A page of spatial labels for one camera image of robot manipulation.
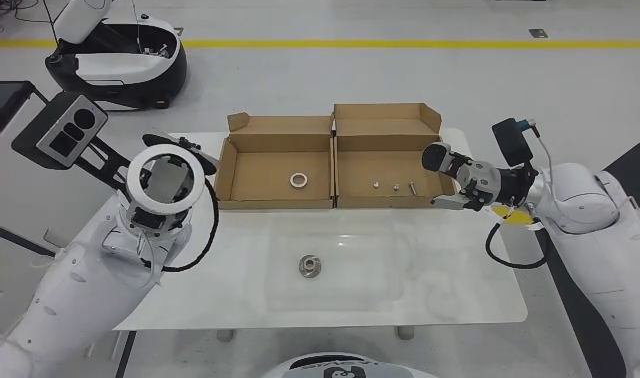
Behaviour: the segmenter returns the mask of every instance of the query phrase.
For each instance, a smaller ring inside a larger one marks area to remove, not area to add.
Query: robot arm
[[[618,205],[605,191],[601,178],[572,163],[534,169],[530,162],[533,154],[522,135],[528,129],[540,138],[533,121],[511,118],[493,126],[500,150],[512,167],[506,169],[452,152],[446,143],[429,145],[423,152],[422,166],[454,178],[461,186],[455,195],[436,197],[433,205],[475,211],[492,203],[526,208],[532,217],[543,216],[571,234],[611,225],[618,218]]]
[[[18,103],[10,116],[19,113]],[[187,270],[210,249],[219,216],[206,175],[217,171],[218,161],[184,138],[145,135],[149,147],[129,162],[98,138],[107,119],[85,96],[63,92],[12,141],[34,163],[56,170],[78,166],[116,194],[56,255],[29,309],[0,336],[2,377],[49,377],[59,363],[122,322],[163,272]],[[85,158],[85,150],[102,163]],[[214,208],[209,240],[194,261],[172,267],[188,244],[191,210],[205,187]]]
[[[80,44],[98,26],[114,0],[71,0],[56,19],[54,29],[58,38],[67,43]]]

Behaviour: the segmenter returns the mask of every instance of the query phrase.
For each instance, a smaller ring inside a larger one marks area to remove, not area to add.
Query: black cable
[[[535,217],[533,219],[534,224],[535,223],[539,223],[540,219]],[[500,257],[496,256],[495,254],[493,254],[493,252],[491,251],[491,240],[493,239],[493,237],[495,236],[496,232],[498,232],[498,230],[500,229],[500,227],[502,226],[501,223],[496,223],[496,225],[493,226],[493,228],[491,228],[491,231],[489,232],[489,236],[487,236],[487,241],[485,242],[485,250],[487,251],[487,254],[489,255],[489,257],[491,257],[494,261],[502,264],[503,266],[507,266],[507,267],[511,267],[511,268],[515,268],[517,270],[533,270],[534,268],[538,268],[542,265],[544,265],[547,260],[549,259],[549,254],[551,253],[551,247],[549,246],[549,242],[545,241],[543,248],[542,248],[542,258],[538,261],[536,261],[535,263],[531,263],[531,264],[517,264],[517,263],[510,263],[508,261],[502,260]]]
[[[211,185],[209,180],[206,178],[204,180],[204,184],[209,190],[209,196],[211,196],[211,203],[213,203],[213,226],[211,227],[211,232],[209,233],[209,239],[207,240],[207,244],[205,245],[204,249],[202,249],[202,253],[200,253],[200,255],[196,257],[196,259],[193,260],[191,263],[186,264],[182,267],[164,266],[162,267],[162,271],[165,271],[165,272],[186,271],[198,265],[202,261],[204,256],[206,256],[207,253],[209,253],[209,250],[211,250],[211,243],[213,243],[213,238],[216,237],[216,231],[218,231],[218,222],[220,221],[220,209],[218,208],[218,199],[216,198],[216,192],[213,190],[213,186]]]
[[[49,23],[51,24],[51,32],[53,32],[53,39],[56,41],[56,45],[58,44],[58,35],[56,35],[56,29],[53,26],[53,20],[51,19],[51,13],[49,12],[49,6],[47,6],[47,0],[42,0],[42,4],[44,4],[44,9],[47,12],[47,17],[49,17]]]

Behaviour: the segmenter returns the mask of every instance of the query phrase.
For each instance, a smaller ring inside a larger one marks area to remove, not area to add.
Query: metal washer
[[[298,270],[305,278],[315,278],[322,270],[322,263],[318,257],[310,254],[300,259]]]

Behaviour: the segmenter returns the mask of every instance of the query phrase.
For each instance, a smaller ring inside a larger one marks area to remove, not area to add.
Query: metal part
[[[320,274],[322,270],[322,263],[320,259],[314,255],[307,255],[300,259],[298,264],[300,274],[305,278],[315,278]]]
[[[296,172],[291,175],[291,178],[289,178],[289,183],[296,189],[302,189],[307,186],[307,176],[301,172]]]
[[[535,205],[531,202],[527,202],[524,204],[524,208],[527,209],[527,213],[531,216],[532,220],[538,219],[538,213],[536,213]]]

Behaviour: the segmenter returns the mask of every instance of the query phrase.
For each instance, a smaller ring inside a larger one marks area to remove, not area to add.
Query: open cardboard box
[[[334,202],[331,116],[227,117],[216,194],[220,208],[330,209]],[[294,173],[308,178],[304,188],[289,183]]]
[[[337,104],[334,118],[338,208],[431,207],[455,193],[451,178],[422,168],[423,150],[441,140],[442,117],[426,104]]]

